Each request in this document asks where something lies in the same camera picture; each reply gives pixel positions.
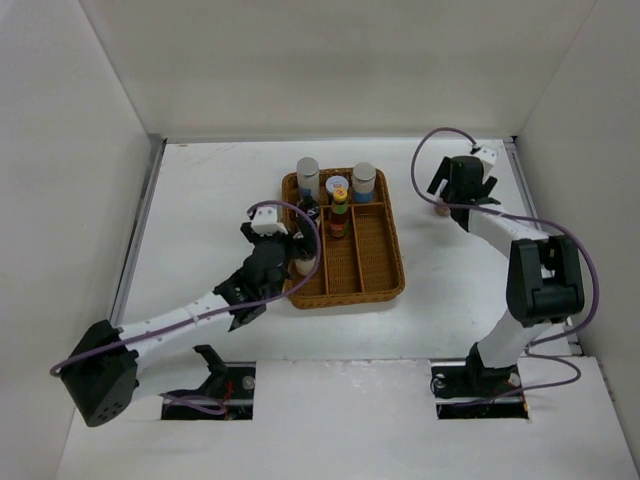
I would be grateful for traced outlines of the white shaker silver cap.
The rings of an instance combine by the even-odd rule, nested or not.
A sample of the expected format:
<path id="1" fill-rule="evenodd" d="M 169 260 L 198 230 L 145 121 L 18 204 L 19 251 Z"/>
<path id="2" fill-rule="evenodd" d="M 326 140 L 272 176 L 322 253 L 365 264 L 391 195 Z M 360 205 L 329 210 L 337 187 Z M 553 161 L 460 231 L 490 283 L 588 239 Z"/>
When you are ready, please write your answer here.
<path id="1" fill-rule="evenodd" d="M 311 197 L 316 202 L 320 198 L 319 165 L 312 157 L 303 157 L 296 164 L 298 191 L 301 198 Z"/>

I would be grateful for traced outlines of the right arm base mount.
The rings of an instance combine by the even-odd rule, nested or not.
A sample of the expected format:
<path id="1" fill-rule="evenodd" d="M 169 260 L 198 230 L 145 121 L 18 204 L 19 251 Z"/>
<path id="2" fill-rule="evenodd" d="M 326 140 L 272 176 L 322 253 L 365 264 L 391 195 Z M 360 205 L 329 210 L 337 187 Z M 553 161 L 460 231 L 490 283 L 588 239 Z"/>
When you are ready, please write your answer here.
<path id="1" fill-rule="evenodd" d="M 487 368 L 472 348 L 464 361 L 431 364 L 430 389 L 439 420 L 529 418 L 516 365 Z"/>

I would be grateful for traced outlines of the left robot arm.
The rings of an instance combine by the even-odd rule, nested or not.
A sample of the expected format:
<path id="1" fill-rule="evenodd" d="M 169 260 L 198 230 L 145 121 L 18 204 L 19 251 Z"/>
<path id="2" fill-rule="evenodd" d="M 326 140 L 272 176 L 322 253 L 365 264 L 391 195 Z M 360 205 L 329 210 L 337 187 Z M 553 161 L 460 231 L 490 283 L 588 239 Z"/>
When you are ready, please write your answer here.
<path id="1" fill-rule="evenodd" d="M 192 409 L 215 420 L 228 415 L 236 382 L 212 336 L 250 324 L 268 303 L 288 296 L 290 263 L 313 257 L 322 245 L 317 227 L 306 221 L 295 234 L 281 224 L 260 234 L 244 223 L 242 231 L 252 253 L 211 292 L 150 320 L 121 327 L 99 321 L 53 368 L 86 426 L 102 426 L 154 395 L 164 400 L 165 412 Z"/>

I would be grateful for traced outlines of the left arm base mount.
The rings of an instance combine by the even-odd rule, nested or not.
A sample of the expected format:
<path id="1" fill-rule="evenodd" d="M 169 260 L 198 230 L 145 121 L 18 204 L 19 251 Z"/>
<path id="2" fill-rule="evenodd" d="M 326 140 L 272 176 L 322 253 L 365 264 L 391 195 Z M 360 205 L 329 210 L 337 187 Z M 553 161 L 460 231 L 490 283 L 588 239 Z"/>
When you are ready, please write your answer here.
<path id="1" fill-rule="evenodd" d="M 257 367 L 255 362 L 226 362 L 210 345 L 194 347 L 207 375 L 194 387 L 169 391 L 160 418 L 165 421 L 252 420 Z"/>

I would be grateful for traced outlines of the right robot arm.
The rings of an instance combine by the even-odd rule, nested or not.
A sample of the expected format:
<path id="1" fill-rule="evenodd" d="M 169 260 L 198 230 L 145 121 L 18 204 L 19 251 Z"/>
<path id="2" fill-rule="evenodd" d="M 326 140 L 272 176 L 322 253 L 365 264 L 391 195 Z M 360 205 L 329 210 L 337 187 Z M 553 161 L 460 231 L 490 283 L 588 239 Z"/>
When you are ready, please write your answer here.
<path id="1" fill-rule="evenodd" d="M 475 156 L 446 157 L 427 191 L 436 194 L 466 232 L 485 240 L 508 261 L 507 309 L 491 332 L 474 343 L 458 366 L 433 370 L 442 398 L 490 396 L 517 373 L 525 348 L 551 325 L 584 307 L 578 248 L 566 235 L 550 236 L 528 221 L 508 218 L 491 192 L 497 180 Z"/>

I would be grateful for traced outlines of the dark pepper grinder jar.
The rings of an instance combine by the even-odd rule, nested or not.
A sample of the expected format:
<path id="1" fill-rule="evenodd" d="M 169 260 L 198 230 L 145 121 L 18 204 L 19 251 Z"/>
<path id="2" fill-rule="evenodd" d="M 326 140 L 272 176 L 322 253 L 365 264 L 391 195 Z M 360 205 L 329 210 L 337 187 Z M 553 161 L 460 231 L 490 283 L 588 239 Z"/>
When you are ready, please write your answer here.
<path id="1" fill-rule="evenodd" d="M 316 228 L 320 227 L 320 205 L 312 196 L 304 196 L 297 207 L 315 222 Z M 294 259 L 294 265 L 299 275 L 308 275 L 316 262 L 317 245 L 311 226 L 300 214 L 296 215 L 298 232 L 294 240 L 299 251 L 299 256 Z"/>

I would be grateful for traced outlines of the white shaker blue label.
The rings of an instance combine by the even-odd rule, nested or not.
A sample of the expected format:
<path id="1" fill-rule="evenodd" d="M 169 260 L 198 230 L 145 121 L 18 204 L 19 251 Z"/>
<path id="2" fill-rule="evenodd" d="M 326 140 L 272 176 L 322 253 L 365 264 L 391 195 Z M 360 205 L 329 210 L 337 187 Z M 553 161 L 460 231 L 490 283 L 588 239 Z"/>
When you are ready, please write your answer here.
<path id="1" fill-rule="evenodd" d="M 368 162 L 360 162 L 352 169 L 351 183 L 353 200 L 356 203 L 369 203 L 373 200 L 376 181 L 376 169 Z"/>

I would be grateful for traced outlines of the spice jar red label lid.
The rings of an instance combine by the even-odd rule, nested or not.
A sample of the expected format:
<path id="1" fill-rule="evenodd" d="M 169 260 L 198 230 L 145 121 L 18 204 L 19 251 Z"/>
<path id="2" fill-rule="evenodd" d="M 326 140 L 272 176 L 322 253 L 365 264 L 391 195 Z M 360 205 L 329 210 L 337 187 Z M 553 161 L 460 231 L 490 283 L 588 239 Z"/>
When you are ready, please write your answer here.
<path id="1" fill-rule="evenodd" d="M 326 180 L 325 189 L 329 204 L 333 202 L 334 192 L 337 188 L 342 188 L 346 191 L 349 190 L 349 182 L 346 177 L 341 175 L 333 175 Z"/>

